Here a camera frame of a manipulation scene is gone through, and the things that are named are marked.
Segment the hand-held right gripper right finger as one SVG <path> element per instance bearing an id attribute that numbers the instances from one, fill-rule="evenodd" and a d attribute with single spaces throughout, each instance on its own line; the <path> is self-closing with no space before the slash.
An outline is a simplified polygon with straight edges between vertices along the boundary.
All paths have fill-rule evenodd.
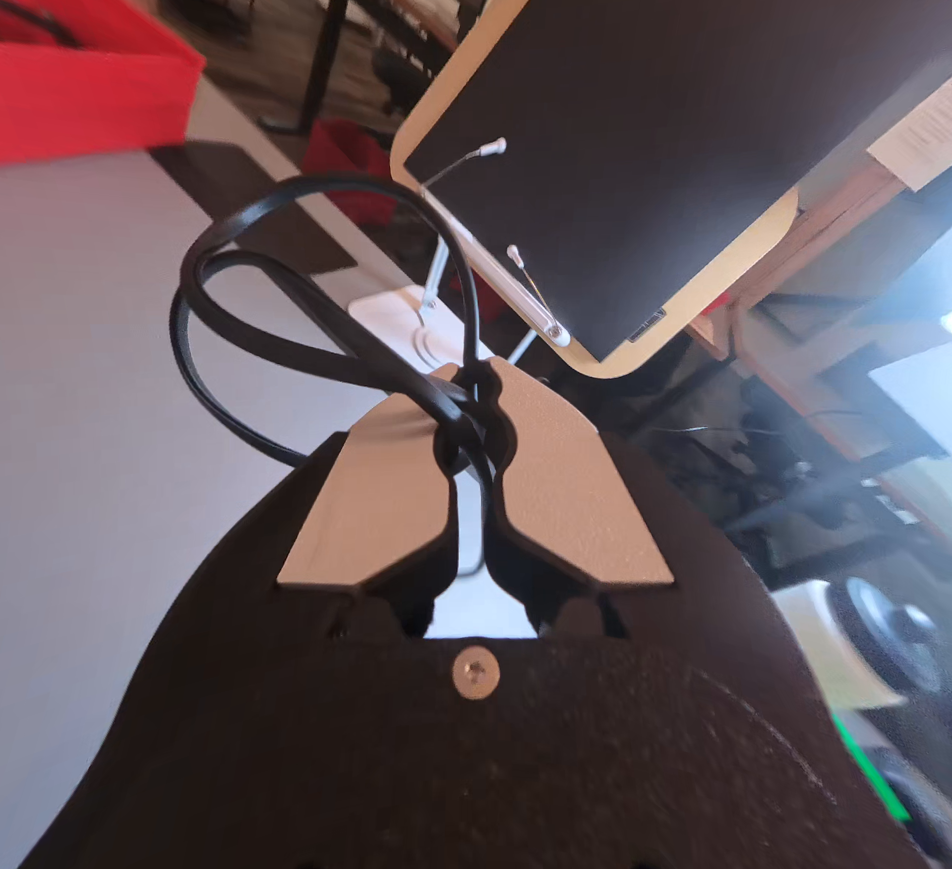
<path id="1" fill-rule="evenodd" d="M 675 588 L 604 438 L 576 407 L 493 356 L 482 362 L 482 426 L 493 472 L 485 565 L 534 632 L 571 601 L 602 615 L 620 596 Z"/>

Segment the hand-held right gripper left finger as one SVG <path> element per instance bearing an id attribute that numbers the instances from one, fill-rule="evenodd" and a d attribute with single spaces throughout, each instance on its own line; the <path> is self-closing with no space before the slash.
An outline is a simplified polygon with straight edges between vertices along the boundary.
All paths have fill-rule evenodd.
<path id="1" fill-rule="evenodd" d="M 457 577 L 457 489 L 434 419 L 394 393 L 351 426 L 282 565 L 292 590 L 381 599 L 411 635 Z"/>

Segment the white bottle with black cap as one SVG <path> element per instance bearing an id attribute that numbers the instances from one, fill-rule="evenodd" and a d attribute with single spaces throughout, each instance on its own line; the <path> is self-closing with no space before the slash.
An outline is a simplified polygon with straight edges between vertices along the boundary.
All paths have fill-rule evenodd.
<path id="1" fill-rule="evenodd" d="M 937 625 L 910 603 L 892 601 L 866 579 L 812 579 L 772 599 L 792 630 L 832 711 L 899 707 L 944 697 Z"/>

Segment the green plastic bin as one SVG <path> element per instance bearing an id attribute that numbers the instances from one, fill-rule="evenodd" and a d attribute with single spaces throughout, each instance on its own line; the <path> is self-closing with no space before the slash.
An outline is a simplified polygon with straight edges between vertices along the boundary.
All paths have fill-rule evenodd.
<path id="1" fill-rule="evenodd" d="M 872 759 L 865 753 L 839 716 L 831 712 L 830 717 L 845 749 L 851 756 L 853 762 L 863 773 L 863 777 L 867 780 L 867 783 L 873 789 L 880 802 L 884 804 L 887 812 L 899 823 L 911 825 L 911 814 L 900 801 L 896 792 L 888 784 L 883 774 L 875 767 Z"/>

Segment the red open-front bin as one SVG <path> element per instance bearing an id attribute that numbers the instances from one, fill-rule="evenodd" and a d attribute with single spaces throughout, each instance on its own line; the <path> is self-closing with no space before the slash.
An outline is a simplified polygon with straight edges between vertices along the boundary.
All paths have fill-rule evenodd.
<path id="1" fill-rule="evenodd" d="M 1 162 L 179 145 L 205 58 L 128 0 L 2 0 Z"/>

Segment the red bag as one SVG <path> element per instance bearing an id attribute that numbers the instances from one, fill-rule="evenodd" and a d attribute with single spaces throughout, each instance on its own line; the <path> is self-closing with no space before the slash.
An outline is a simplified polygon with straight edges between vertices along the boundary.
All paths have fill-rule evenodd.
<path id="1" fill-rule="evenodd" d="M 506 311 L 510 310 L 509 305 L 477 271 L 472 272 L 472 278 L 478 300 L 481 324 L 489 325 L 497 322 Z"/>

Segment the dark red storage bin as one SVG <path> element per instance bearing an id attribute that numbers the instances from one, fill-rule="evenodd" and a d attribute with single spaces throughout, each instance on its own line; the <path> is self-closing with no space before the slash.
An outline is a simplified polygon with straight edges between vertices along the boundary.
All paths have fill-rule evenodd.
<path id="1" fill-rule="evenodd" d="M 379 142 L 348 119 L 314 122 L 301 159 L 303 174 L 355 173 L 389 180 L 389 156 Z M 382 230 L 390 224 L 396 203 L 362 192 L 331 192 L 328 200 L 360 228 Z"/>

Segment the wooden side desk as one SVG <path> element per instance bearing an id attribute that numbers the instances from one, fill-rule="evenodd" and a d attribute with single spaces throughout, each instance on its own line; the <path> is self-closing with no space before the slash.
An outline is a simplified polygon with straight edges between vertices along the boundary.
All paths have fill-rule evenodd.
<path id="1" fill-rule="evenodd" d="M 916 315 L 894 324 L 860 325 L 860 307 L 841 308 L 834 322 L 804 341 L 792 340 L 760 309 L 770 295 L 879 296 L 917 261 L 927 245 L 922 191 L 904 185 L 869 152 L 877 139 L 950 83 L 950 60 L 905 83 L 800 184 L 802 211 L 791 229 L 732 287 L 732 303 L 710 325 L 691 326 L 705 352 L 688 378 L 704 384 L 721 369 L 754 373 L 848 461 L 887 447 L 871 420 L 856 413 L 821 372 L 869 343 L 898 358 L 949 343 L 940 324 Z"/>

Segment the black board with wooden rim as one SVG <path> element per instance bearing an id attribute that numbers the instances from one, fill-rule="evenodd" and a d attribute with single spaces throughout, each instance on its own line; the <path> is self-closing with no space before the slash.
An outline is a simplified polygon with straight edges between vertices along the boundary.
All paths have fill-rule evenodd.
<path id="1" fill-rule="evenodd" d="M 798 185 L 950 76 L 950 0 L 495 0 L 407 117 L 500 293 L 572 369 L 636 369 L 789 231 Z"/>

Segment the black office chair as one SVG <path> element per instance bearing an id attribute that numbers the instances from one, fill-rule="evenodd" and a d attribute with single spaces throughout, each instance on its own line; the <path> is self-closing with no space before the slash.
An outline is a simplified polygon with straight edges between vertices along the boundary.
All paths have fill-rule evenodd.
<path id="1" fill-rule="evenodd" d="M 386 115 L 408 115 L 429 89 L 433 76 L 416 66 L 409 58 L 383 46 L 371 56 L 375 77 L 387 88 L 383 112 Z"/>

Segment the wooden top office desk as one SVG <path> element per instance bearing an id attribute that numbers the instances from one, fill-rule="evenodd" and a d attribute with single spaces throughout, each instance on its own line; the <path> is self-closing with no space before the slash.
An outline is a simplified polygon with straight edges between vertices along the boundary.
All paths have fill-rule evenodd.
<path id="1" fill-rule="evenodd" d="M 456 4 L 456 12 L 451 20 L 447 20 L 436 8 L 425 6 L 422 0 L 328 0 L 296 120 L 283 124 L 260 117 L 258 126 L 284 136 L 310 134 L 327 95 L 347 11 L 352 5 L 357 6 L 378 29 L 379 39 L 373 51 L 380 46 L 391 49 L 427 70 L 434 79 L 460 43 L 457 40 L 457 3 L 452 1 Z"/>

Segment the white paper note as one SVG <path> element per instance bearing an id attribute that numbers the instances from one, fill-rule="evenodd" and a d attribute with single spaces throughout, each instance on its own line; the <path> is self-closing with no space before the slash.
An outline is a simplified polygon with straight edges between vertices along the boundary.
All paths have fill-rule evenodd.
<path id="1" fill-rule="evenodd" d="M 951 168 L 951 80 L 913 108 L 866 152 L 918 192 Z"/>

